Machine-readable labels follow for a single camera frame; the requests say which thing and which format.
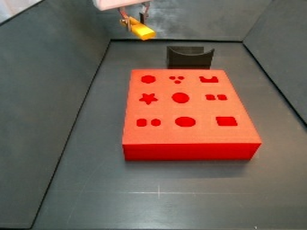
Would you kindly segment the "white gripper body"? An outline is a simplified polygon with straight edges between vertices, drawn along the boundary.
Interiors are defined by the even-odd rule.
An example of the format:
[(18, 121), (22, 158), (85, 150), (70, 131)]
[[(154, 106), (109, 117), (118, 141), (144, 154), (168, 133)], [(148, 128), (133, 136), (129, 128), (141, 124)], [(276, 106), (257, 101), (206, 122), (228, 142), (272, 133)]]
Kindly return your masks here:
[(149, 0), (92, 0), (93, 5), (101, 11), (125, 7), (132, 4), (141, 4)]

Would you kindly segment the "silver black-tipped gripper finger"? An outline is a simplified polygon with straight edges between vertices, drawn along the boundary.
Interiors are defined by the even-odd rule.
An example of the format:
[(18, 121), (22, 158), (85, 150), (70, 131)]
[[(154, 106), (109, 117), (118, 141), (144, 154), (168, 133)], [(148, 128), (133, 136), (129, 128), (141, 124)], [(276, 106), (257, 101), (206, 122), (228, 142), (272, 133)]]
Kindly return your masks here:
[(118, 11), (118, 14), (121, 15), (120, 23), (125, 26), (126, 29), (129, 29), (130, 28), (130, 25), (129, 25), (129, 16), (125, 13), (124, 7), (118, 7), (117, 11)]

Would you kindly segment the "silver gripper finger with screw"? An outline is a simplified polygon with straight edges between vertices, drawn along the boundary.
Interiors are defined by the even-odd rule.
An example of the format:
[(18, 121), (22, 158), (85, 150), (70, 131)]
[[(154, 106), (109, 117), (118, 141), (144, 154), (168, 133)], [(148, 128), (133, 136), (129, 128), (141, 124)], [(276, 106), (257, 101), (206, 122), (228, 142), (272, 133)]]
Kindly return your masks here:
[(141, 11), (138, 12), (138, 17), (140, 17), (141, 23), (146, 23), (148, 9), (149, 9), (149, 3), (141, 3)]

